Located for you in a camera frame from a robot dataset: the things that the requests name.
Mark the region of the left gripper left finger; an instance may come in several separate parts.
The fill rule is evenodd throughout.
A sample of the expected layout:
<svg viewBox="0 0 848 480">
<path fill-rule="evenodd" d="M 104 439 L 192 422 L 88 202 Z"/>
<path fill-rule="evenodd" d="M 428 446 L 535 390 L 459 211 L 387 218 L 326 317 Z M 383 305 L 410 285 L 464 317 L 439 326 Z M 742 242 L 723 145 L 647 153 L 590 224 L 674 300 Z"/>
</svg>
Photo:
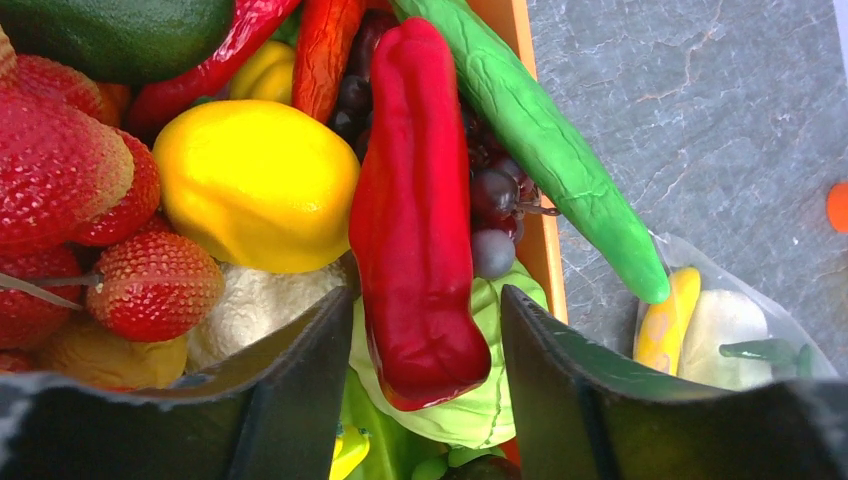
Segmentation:
<svg viewBox="0 0 848 480">
<path fill-rule="evenodd" d="M 57 373 L 1 379 L 5 479 L 325 479 L 340 417 L 352 295 L 165 389 Z"/>
</svg>

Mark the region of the clear zip top bag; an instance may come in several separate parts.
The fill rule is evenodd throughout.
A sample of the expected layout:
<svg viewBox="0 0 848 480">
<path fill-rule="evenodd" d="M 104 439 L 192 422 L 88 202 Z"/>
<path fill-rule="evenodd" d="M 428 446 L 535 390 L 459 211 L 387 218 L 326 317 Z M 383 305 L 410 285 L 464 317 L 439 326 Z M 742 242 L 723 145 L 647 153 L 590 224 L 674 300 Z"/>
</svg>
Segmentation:
<svg viewBox="0 0 848 480">
<path fill-rule="evenodd" d="M 686 267 L 696 268 L 701 275 L 700 297 L 683 341 L 675 377 L 732 391 L 794 378 L 838 378 L 830 360 L 781 305 L 718 266 L 682 238 L 664 233 L 654 240 L 667 278 Z M 634 342 L 648 306 L 639 305 Z M 809 344 L 813 351 L 813 377 L 798 377 L 794 367 L 782 369 L 764 361 L 726 358 L 718 352 L 721 344 L 768 338 L 787 340 L 795 349 Z"/>
</svg>

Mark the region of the green zucchini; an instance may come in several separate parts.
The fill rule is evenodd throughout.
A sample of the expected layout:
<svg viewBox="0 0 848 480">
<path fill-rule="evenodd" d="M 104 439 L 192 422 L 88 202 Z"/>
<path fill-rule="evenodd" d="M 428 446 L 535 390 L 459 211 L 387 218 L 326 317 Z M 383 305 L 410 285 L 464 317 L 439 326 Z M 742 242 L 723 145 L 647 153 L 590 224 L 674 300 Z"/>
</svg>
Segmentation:
<svg viewBox="0 0 848 480">
<path fill-rule="evenodd" d="M 466 98 L 628 290 L 645 303 L 665 301 L 671 287 L 647 227 L 510 46 L 464 1 L 392 7 L 401 19 L 421 17 L 442 34 Z"/>
</svg>

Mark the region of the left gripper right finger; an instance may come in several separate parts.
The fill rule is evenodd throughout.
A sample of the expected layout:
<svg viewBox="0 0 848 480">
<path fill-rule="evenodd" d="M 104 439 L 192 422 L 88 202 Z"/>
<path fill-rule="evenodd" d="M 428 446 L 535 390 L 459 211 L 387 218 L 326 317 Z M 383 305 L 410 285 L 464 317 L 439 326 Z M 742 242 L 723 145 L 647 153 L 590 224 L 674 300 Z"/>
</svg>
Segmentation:
<svg viewBox="0 0 848 480">
<path fill-rule="evenodd" d="M 505 286 L 501 330 L 526 479 L 843 479 L 847 386 L 732 392 L 638 364 Z"/>
</svg>

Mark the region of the green cucumber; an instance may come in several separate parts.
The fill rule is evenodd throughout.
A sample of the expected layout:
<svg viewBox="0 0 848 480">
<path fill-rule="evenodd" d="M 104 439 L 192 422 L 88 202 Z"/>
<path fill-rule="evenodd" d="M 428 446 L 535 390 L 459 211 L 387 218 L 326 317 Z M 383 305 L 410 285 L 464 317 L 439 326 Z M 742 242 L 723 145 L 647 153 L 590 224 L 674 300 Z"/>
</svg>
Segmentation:
<svg viewBox="0 0 848 480">
<path fill-rule="evenodd" d="M 787 340 L 768 338 L 721 344 L 718 352 L 726 358 L 764 361 L 782 369 L 794 367 L 798 377 L 813 377 L 813 351 L 807 343 L 795 349 Z"/>
</svg>

